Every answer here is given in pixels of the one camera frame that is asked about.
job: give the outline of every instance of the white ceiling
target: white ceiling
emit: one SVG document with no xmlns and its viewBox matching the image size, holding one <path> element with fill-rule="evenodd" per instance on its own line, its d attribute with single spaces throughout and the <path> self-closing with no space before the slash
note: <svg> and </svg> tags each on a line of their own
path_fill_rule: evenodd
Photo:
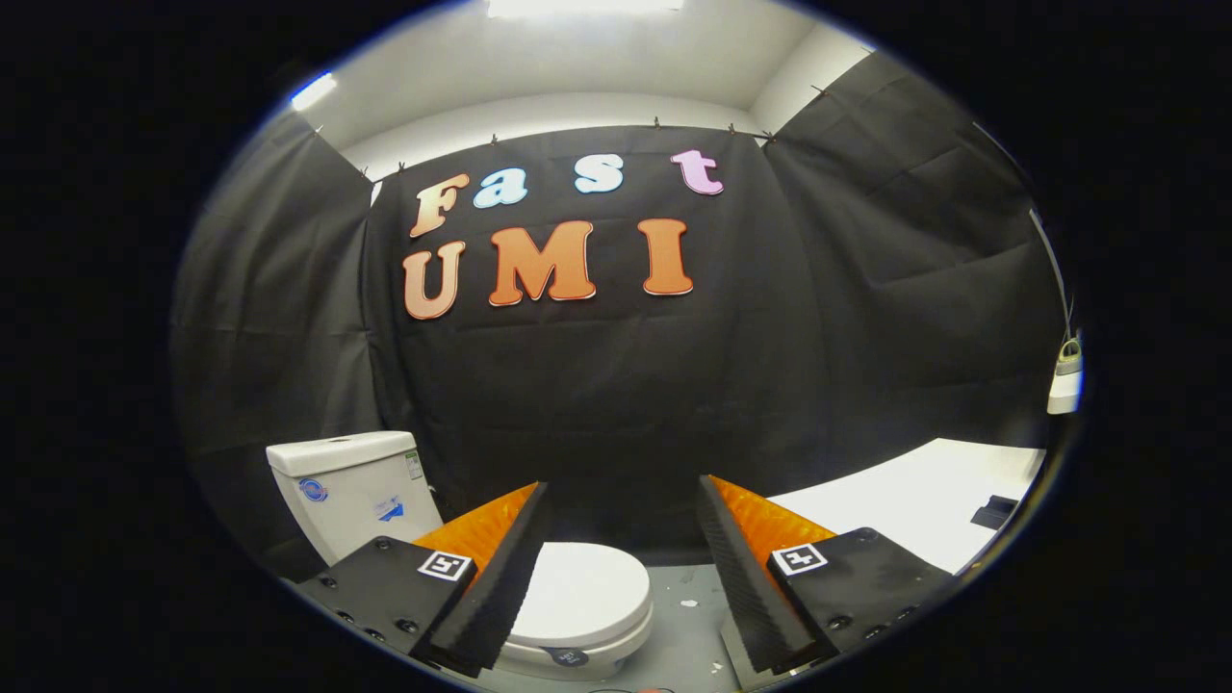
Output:
<svg viewBox="0 0 1232 693">
<path fill-rule="evenodd" d="M 334 68 L 303 115 L 344 149 L 455 109 L 540 94 L 675 96 L 748 110 L 817 22 L 770 0 L 685 0 L 655 15 L 489 18 L 455 2 Z"/>
</svg>

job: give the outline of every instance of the white toilet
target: white toilet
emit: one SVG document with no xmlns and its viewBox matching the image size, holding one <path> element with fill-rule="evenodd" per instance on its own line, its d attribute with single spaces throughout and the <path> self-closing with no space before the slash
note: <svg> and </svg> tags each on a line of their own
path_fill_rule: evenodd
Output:
<svg viewBox="0 0 1232 693">
<path fill-rule="evenodd" d="M 282 499 L 329 566 L 377 536 L 411 543 L 442 524 L 409 433 L 286 443 L 265 455 Z"/>
<path fill-rule="evenodd" d="M 546 543 L 495 668 L 559 681 L 614 676 L 650 635 L 650 576 L 599 544 Z"/>
</svg>

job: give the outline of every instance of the ceiling light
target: ceiling light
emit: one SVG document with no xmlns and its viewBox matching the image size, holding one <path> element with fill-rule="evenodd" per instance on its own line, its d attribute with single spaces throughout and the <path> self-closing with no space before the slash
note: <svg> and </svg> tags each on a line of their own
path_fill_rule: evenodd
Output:
<svg viewBox="0 0 1232 693">
<path fill-rule="evenodd" d="M 334 81 L 334 75 L 331 73 L 325 73 L 317 78 L 312 84 L 299 90 L 291 97 L 291 107 L 297 111 L 303 111 L 308 106 L 312 106 L 322 96 L 329 94 L 338 83 Z"/>
<path fill-rule="evenodd" d="M 489 17 L 679 10 L 684 0 L 488 0 Z"/>
</svg>

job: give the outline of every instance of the gray floor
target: gray floor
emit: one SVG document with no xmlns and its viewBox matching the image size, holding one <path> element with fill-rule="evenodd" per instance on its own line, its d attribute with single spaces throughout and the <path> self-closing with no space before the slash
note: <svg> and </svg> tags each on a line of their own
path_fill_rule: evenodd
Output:
<svg viewBox="0 0 1232 693">
<path fill-rule="evenodd" d="M 549 681 L 500 670 L 484 670 L 478 679 L 453 676 L 496 693 L 589 693 L 605 688 L 630 692 L 667 688 L 675 693 L 739 691 L 719 636 L 729 612 L 715 566 L 647 570 L 654 599 L 654 624 L 646 645 L 625 661 L 615 677 L 586 682 Z M 681 602 L 696 602 L 696 605 Z"/>
</svg>

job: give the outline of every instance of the small label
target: small label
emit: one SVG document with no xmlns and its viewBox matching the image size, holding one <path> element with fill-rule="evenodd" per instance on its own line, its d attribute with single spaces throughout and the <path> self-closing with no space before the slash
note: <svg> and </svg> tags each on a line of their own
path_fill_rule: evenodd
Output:
<svg viewBox="0 0 1232 693">
<path fill-rule="evenodd" d="M 446 554 L 445 551 L 432 551 L 432 555 L 428 556 L 424 565 L 419 566 L 419 572 L 450 582 L 457 582 L 468 565 L 471 565 L 471 559 L 466 556 Z"/>
<path fill-rule="evenodd" d="M 774 556 L 775 562 L 779 564 L 779 570 L 784 575 L 798 575 L 819 568 L 829 562 L 812 544 L 801 544 L 791 549 L 779 549 L 777 551 L 771 551 L 770 555 Z"/>
<path fill-rule="evenodd" d="M 393 518 L 403 515 L 402 499 L 394 496 L 387 501 L 381 501 L 372 511 L 376 513 L 378 520 L 389 522 Z"/>
<path fill-rule="evenodd" d="M 543 647 L 543 651 L 562 667 L 580 667 L 590 661 L 590 656 L 577 647 Z"/>
<path fill-rule="evenodd" d="M 314 503 L 320 503 L 325 498 L 329 498 L 329 488 L 322 486 L 315 478 L 301 480 L 299 491 L 303 491 L 304 497 Z"/>
<path fill-rule="evenodd" d="M 424 467 L 419 464 L 419 453 L 411 450 L 407 453 L 407 466 L 410 467 L 410 478 L 420 478 L 424 476 Z"/>
</svg>

